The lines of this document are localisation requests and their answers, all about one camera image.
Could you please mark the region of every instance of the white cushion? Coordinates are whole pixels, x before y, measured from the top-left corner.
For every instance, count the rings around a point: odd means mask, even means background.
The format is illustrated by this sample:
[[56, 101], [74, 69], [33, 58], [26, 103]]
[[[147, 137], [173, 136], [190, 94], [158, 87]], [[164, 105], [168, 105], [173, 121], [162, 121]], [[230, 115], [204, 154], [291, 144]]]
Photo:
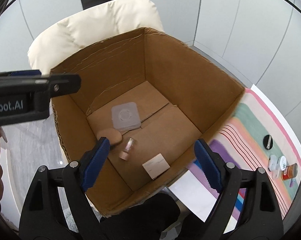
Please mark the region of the white cushion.
[[163, 31], [150, 0], [113, 0], [69, 16], [43, 31], [31, 44], [28, 60], [42, 74], [95, 42], [140, 27]]

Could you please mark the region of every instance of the plastic container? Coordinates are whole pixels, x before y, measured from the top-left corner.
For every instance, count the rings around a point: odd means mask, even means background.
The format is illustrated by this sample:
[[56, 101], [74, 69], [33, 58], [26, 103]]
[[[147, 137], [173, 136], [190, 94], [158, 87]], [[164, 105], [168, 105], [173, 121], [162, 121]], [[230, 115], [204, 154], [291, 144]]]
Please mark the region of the plastic container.
[[272, 179], [278, 179], [280, 176], [280, 171], [281, 171], [280, 164], [277, 163], [274, 171], [272, 172]]
[[277, 164], [277, 157], [276, 155], [270, 155], [270, 158], [268, 160], [268, 170], [269, 171], [274, 171], [275, 170], [275, 166]]
[[114, 128], [120, 132], [140, 128], [140, 118], [134, 102], [113, 106], [111, 117]]

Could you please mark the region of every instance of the white wall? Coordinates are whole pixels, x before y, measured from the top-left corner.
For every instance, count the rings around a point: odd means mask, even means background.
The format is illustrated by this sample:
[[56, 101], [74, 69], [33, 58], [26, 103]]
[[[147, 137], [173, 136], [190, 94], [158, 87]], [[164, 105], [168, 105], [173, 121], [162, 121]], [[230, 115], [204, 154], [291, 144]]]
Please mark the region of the white wall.
[[200, 0], [151, 0], [160, 14], [165, 33], [193, 45]]
[[[290, 0], [301, 9], [301, 0]], [[275, 104], [301, 142], [301, 14], [284, 0], [201, 0], [194, 45]]]
[[54, 23], [83, 10], [81, 0], [20, 0], [20, 3], [34, 39]]
[[57, 21], [83, 9], [81, 0], [17, 0], [0, 17], [0, 71], [30, 69], [34, 38]]

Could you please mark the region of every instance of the screw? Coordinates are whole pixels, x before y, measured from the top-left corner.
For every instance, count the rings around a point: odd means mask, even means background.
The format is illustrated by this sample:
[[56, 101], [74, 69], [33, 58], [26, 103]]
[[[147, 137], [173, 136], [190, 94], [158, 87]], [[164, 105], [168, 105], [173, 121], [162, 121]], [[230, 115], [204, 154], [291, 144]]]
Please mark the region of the screw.
[[228, 168], [230, 168], [230, 169], [235, 168], [235, 164], [234, 164], [234, 163], [231, 163], [231, 162], [226, 163], [226, 166], [227, 166]]
[[262, 174], [265, 173], [265, 169], [262, 167], [259, 167], [257, 170], [259, 173], [262, 173]]
[[75, 167], [78, 166], [78, 162], [77, 161], [73, 161], [69, 165], [70, 165], [70, 167], [75, 168]]
[[54, 86], [54, 91], [58, 92], [58, 90], [59, 90], [59, 85], [57, 84], [57, 85]]
[[39, 172], [43, 172], [43, 171], [45, 171], [46, 170], [46, 166], [40, 166], [39, 168], [38, 168], [38, 171]]

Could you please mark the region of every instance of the blue gripper pad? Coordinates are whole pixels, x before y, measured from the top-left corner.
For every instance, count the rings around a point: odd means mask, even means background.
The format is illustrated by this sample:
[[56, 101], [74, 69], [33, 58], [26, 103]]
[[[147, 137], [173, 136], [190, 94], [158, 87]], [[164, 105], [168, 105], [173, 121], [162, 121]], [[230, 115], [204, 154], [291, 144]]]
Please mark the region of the blue gripper pad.
[[209, 185], [220, 193], [223, 189], [221, 173], [199, 140], [195, 142], [194, 152]]
[[84, 170], [83, 180], [81, 183], [81, 188], [84, 192], [94, 185], [108, 156], [109, 148], [109, 140], [105, 138]]

